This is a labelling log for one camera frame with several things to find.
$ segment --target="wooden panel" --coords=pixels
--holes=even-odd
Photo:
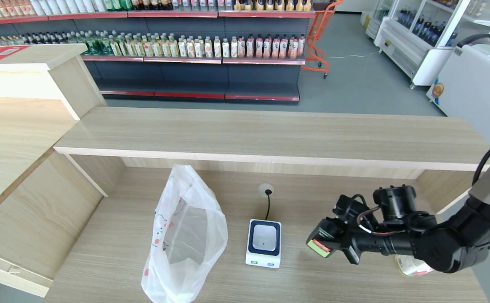
[[[120,157],[82,155],[66,155],[66,157],[105,197],[112,194],[116,182],[125,169],[125,164]]]
[[[153,210],[168,169],[128,167],[112,197],[104,198],[73,247],[45,303],[148,303],[141,275],[151,242]],[[471,270],[403,276],[393,257],[365,253],[351,265],[343,253],[323,259],[305,245],[340,194],[363,194],[415,181],[199,171],[215,192],[228,222],[228,246],[195,302],[400,302],[473,303],[486,297]],[[264,218],[258,185],[274,185],[269,219],[282,223],[278,270],[245,265],[249,219]],[[418,198],[418,208],[428,206]]]
[[[107,105],[80,56],[48,73],[63,94],[62,102],[74,119],[79,120],[93,106]]]
[[[174,164],[191,165],[196,170],[236,171],[240,173],[271,173],[317,176],[416,179],[422,169],[344,167],[328,165],[284,165],[280,163],[246,163],[179,159],[122,157],[128,167],[172,168]]]
[[[474,170],[488,144],[462,119],[97,107],[60,153],[349,167]]]
[[[471,171],[426,170],[418,178],[420,188],[435,213],[443,213],[471,188]]]
[[[0,259],[54,279],[101,197],[52,154],[0,205]]]
[[[74,124],[59,100],[0,98],[0,195]]]

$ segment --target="robotic arm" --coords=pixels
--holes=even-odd
[[[489,157],[490,150],[477,168],[462,209],[441,224],[434,215],[415,209],[415,189],[403,184],[375,190],[372,208],[360,194],[341,195],[333,209],[336,216],[322,219],[306,243],[322,257],[341,250],[352,264],[359,263],[364,251],[413,255],[449,274],[480,263],[490,249],[490,168],[479,179]],[[377,210],[382,212],[382,223],[373,215]]]

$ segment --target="plastic bag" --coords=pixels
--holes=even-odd
[[[191,302],[228,241],[215,194],[190,165],[174,165],[159,198],[142,289],[155,303]]]

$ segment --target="gray floor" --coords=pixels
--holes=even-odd
[[[108,100],[110,106],[158,107],[174,109],[245,109],[257,111],[297,111],[326,113],[365,113],[439,116],[443,113],[428,101],[426,87],[409,89],[409,77],[365,35],[359,15],[336,14],[318,46],[327,57],[349,54],[367,57],[331,58],[330,74],[301,70],[297,105],[220,104],[206,102],[169,102]]]

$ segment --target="shopping cart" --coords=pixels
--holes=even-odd
[[[301,67],[302,69],[308,69],[309,71],[324,72],[324,79],[328,77],[329,63],[325,60],[325,53],[315,46],[317,41],[320,41],[322,33],[328,26],[331,17],[335,13],[335,7],[344,2],[344,0],[338,0],[336,2],[329,3],[314,3],[313,7],[316,11],[314,21],[309,27],[307,33],[307,47],[309,50],[309,56],[306,58],[307,63],[309,61],[318,61],[318,68],[308,67],[307,65]]]

